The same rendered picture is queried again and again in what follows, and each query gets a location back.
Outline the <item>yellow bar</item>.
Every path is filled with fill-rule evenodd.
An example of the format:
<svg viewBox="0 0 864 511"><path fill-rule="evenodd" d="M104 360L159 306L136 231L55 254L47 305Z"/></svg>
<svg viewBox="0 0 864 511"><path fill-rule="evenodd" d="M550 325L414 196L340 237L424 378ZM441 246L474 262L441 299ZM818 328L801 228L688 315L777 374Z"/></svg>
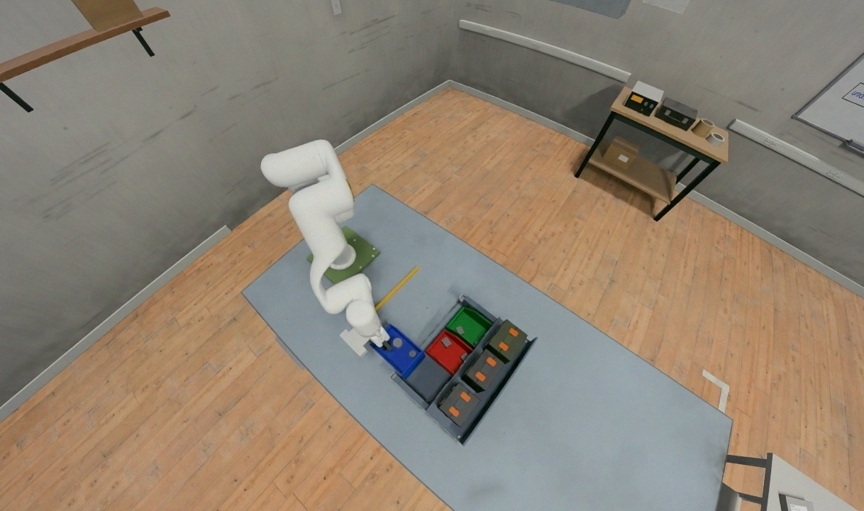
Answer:
<svg viewBox="0 0 864 511"><path fill-rule="evenodd" d="M409 278L411 278L411 276L412 276L413 274L415 274L415 272L418 271L418 270L419 270L419 267L416 266L416 268L411 272L411 274L407 275L407 277L405 278L405 280L403 280L402 282L400 282L399 286L398 286L398 287L395 287L395 289L393 289L393 290L391 291L391 293L389 293L389 295L387 295L387 296L382 300L382 302L379 303L379 304L376 306L376 308L375 308L376 311L378 310L378 308L381 307L381 305L384 304L384 302L386 302L387 300L389 300L389 298L391 297L391 295L395 294L396 291L399 290L399 288L402 287L402 285L405 284L405 282L406 282L407 280L409 280Z"/></svg>

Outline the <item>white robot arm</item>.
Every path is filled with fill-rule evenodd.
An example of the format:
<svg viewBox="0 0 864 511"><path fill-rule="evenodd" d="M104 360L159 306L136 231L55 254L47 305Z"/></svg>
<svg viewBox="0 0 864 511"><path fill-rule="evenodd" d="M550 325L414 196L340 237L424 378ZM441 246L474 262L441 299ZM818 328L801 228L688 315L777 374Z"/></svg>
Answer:
<svg viewBox="0 0 864 511"><path fill-rule="evenodd" d="M363 357L368 339L381 337L381 321L368 277L357 274L328 288L321 282L329 266L343 270L355 261L355 250L338 226L353 218L355 201L335 150L326 140L312 141L266 155L261 170L275 187L287 187L292 192L289 210L314 256L310 285L326 312L345 310L353 328L339 336Z"/></svg>

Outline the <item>green open bin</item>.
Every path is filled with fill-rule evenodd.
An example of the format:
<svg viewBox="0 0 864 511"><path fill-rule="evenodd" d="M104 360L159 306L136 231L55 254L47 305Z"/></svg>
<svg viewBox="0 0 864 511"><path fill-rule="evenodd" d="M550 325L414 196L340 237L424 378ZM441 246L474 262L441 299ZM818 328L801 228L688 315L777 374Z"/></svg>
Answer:
<svg viewBox="0 0 864 511"><path fill-rule="evenodd" d="M459 326L463 328L463 331L465 332L464 334L459 334L459 332L455 330L455 328ZM450 323L446 324L445 330L455 334L460 340L474 350L474 342L481 341L491 326L492 324L477 312L467 309L467 307L462 307L462 309L457 313L457 316L454 316Z"/></svg>

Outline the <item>red open bin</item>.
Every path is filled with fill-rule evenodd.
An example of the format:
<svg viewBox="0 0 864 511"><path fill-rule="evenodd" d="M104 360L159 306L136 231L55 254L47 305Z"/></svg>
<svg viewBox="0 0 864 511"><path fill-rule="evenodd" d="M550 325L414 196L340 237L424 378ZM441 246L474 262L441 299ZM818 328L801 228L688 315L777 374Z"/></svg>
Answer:
<svg viewBox="0 0 864 511"><path fill-rule="evenodd" d="M445 347L441 340L445 337L448 337L452 345L449 347ZM432 348L433 347L433 348ZM463 365L463 361L459 358L463 356L465 352L470 355L474 350L471 349L467 344L465 344L462 340L460 340L455 334L450 332L442 332L439 334L439 337L428 347L426 353L430 356L436 363L438 363L448 374L451 376L457 374L457 371ZM442 362L443 363L442 363Z"/></svg>

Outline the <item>blue bin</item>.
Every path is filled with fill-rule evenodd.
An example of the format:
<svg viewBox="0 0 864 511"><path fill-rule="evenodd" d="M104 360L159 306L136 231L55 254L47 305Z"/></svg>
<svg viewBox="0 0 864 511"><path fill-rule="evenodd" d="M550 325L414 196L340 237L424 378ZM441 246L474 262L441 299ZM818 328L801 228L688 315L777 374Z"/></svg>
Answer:
<svg viewBox="0 0 864 511"><path fill-rule="evenodd" d="M400 375L404 376L404 378L407 379L407 376L410 376L411 373L416 368L418 368L418 365L423 361L423 359L425 358L425 353L423 353L423 350L421 350L420 347L415 345L412 340L408 339L405 334L400 332L399 328L392 326L392 324L389 324L389 326L387 328L384 328L384 330L389 334L389 342L393 350L391 352L387 350L383 351L382 347L378 347L373 342L371 346L383 357L383 359L389 362L390 365L392 363L391 366L393 368L395 366L395 370L397 370ZM393 345L394 339L401 339L403 341L403 346L400 348L395 347ZM411 350L414 350L416 352L416 356L418 357L410 357L409 352Z"/></svg>

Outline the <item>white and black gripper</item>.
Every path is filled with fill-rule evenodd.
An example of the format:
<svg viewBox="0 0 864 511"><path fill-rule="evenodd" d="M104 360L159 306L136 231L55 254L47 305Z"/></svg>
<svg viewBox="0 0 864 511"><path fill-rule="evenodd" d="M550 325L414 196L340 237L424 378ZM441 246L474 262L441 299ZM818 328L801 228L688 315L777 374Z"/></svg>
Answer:
<svg viewBox="0 0 864 511"><path fill-rule="evenodd" d="M380 333L381 333L380 339L377 336L375 336L375 337L371 337L370 340L374 344L376 344L378 347L382 347L383 351L387 350L387 351L391 352L393 350L393 348L390 346L390 343L389 343L389 334L382 327L382 323L381 323Z"/></svg>

